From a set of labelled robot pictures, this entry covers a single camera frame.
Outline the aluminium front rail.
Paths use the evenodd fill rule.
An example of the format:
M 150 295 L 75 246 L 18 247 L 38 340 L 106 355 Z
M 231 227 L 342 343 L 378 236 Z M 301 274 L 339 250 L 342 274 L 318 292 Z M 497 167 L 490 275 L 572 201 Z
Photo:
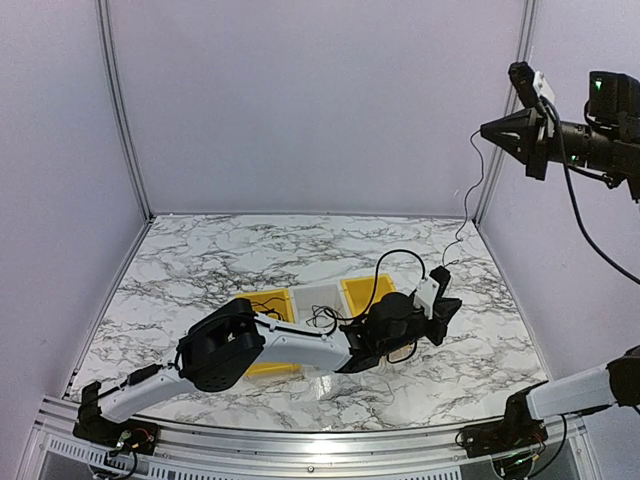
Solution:
M 73 413 L 50 402 L 22 458 L 20 479 L 88 479 L 134 470 L 138 479 L 497 479 L 532 462 L 534 479 L 598 479 L 583 423 L 547 423 L 549 437 L 509 453 L 471 458 L 459 426 L 377 432 L 270 432 L 159 421 L 152 456 L 108 460 L 106 448 L 72 435 Z

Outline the left yellow plastic bin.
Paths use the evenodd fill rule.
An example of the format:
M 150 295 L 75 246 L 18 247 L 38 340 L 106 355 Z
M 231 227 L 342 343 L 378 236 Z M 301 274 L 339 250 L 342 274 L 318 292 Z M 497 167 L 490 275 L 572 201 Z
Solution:
M 258 313 L 279 321 L 295 322 L 291 299 L 286 289 L 239 293 L 236 297 L 249 300 L 252 308 Z M 245 376 L 247 378 L 285 377 L 297 375 L 301 370 L 302 367 L 298 364 L 258 362 L 248 369 Z

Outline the right aluminium corner post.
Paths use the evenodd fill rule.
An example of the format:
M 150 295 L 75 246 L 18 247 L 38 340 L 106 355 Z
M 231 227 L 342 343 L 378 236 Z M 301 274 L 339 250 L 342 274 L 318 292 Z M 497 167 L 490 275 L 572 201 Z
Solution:
M 534 43 L 536 23 L 539 17 L 540 1 L 526 0 L 523 3 L 522 16 L 519 28 L 516 55 L 512 62 L 529 61 Z M 518 96 L 511 85 L 508 85 L 508 95 L 502 116 L 514 113 L 520 105 Z M 488 215 L 488 211 L 497 189 L 506 154 L 497 146 L 493 147 L 492 155 L 488 163 L 485 183 L 482 187 L 475 215 L 474 225 L 480 229 Z

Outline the right yellow plastic bin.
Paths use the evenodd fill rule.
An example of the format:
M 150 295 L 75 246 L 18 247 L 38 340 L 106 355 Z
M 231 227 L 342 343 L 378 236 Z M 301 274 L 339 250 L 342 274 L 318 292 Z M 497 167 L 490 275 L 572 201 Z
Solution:
M 367 312 L 373 303 L 396 290 L 391 276 L 387 273 L 367 277 L 346 278 L 340 281 L 349 308 L 349 316 L 356 317 Z

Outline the yellow plastic bin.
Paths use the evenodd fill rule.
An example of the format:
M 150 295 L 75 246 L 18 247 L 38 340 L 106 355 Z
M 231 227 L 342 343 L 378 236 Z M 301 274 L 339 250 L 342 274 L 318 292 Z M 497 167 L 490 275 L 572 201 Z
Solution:
M 279 321 L 295 322 L 291 299 L 286 289 L 239 293 L 236 297 L 249 300 L 252 308 L 258 313 Z M 247 378 L 285 377 L 297 375 L 301 370 L 302 367 L 298 364 L 258 362 L 248 369 L 245 376 Z
M 387 273 L 367 277 L 346 278 L 340 281 L 349 308 L 349 316 L 356 317 L 367 312 L 373 303 L 396 290 L 391 276 Z

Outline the left aluminium corner post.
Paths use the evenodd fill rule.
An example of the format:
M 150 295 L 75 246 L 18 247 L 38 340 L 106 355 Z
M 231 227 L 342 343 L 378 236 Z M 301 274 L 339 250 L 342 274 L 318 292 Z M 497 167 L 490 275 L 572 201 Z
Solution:
M 145 223 L 150 223 L 154 220 L 154 213 L 144 185 L 134 138 L 127 115 L 126 102 L 118 68 L 110 2 L 97 0 L 95 1 L 95 7 L 98 34 L 107 79 L 107 88 L 114 113 L 117 134 L 138 210 L 143 221 Z

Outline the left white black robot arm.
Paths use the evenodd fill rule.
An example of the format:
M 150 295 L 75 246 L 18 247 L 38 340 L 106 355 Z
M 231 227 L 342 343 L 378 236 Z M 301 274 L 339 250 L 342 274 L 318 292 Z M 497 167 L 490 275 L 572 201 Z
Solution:
M 290 363 L 339 374 L 355 374 L 422 338 L 439 346 L 461 308 L 458 298 L 438 296 L 420 305 L 416 295 L 393 292 L 346 325 L 326 331 L 276 320 L 235 299 L 191 327 L 176 347 L 173 362 L 130 373 L 107 391 L 94 381 L 81 393 L 75 437 L 115 446 L 127 430 L 155 428 L 133 415 L 172 397 L 230 389 L 255 363 Z

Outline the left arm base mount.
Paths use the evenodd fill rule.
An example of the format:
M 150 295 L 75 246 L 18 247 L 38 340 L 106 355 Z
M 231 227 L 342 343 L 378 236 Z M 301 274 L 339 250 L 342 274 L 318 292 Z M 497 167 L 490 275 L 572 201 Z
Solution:
M 108 447 L 114 455 L 120 452 L 135 452 L 152 455 L 158 441 L 160 428 L 156 423 L 128 419 L 121 423 L 107 420 L 102 415 L 99 401 L 116 388 L 100 392 L 101 383 L 94 381 L 81 391 L 81 404 L 73 427 L 76 438 Z

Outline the white translucent plastic bin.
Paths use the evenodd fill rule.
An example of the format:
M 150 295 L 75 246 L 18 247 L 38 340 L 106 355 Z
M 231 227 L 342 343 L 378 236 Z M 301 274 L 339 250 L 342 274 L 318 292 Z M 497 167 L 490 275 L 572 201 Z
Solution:
M 295 323 L 330 330 L 334 317 L 346 319 L 349 308 L 339 282 L 295 286 L 289 289 Z

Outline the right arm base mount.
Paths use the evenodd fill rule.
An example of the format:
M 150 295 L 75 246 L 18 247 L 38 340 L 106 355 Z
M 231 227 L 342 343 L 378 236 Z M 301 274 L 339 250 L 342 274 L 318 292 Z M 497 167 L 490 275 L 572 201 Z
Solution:
M 542 420 L 534 419 L 528 409 L 527 395 L 545 382 L 510 395 L 501 420 L 486 421 L 461 428 L 455 443 L 469 458 L 494 455 L 541 444 L 548 439 Z

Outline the aluminium corner post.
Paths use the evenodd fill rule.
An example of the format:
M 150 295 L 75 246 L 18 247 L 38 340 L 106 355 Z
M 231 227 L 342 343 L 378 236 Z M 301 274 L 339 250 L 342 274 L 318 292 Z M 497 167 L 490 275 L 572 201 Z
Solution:
M 536 23 L 539 17 L 540 1 L 526 0 L 523 3 L 522 16 L 519 28 L 516 55 L 512 62 L 529 61 L 534 43 Z M 502 116 L 514 113 L 520 105 L 518 96 L 511 85 L 508 85 L 508 95 Z M 493 147 L 492 155 L 488 163 L 485 183 L 482 187 L 475 215 L 474 225 L 480 229 L 488 215 L 488 211 L 497 189 L 506 154 L 497 146 Z
M 150 223 L 154 220 L 154 213 L 144 185 L 134 138 L 127 115 L 126 102 L 118 68 L 110 2 L 97 0 L 95 1 L 95 7 L 98 34 L 107 79 L 107 88 L 114 113 L 117 134 L 138 210 L 143 221 L 145 223 Z

